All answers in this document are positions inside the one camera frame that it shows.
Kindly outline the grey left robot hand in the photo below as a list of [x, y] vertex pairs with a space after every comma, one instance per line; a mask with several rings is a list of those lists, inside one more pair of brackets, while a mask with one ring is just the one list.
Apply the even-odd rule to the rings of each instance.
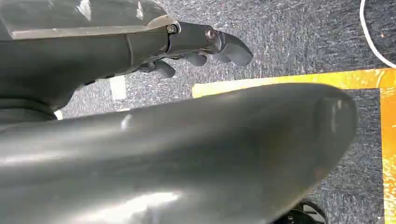
[[283, 83], [57, 120], [73, 93], [159, 72], [166, 58], [238, 66], [239, 38], [180, 22], [154, 0], [0, 3], [3, 224], [270, 224], [350, 147], [355, 101]]

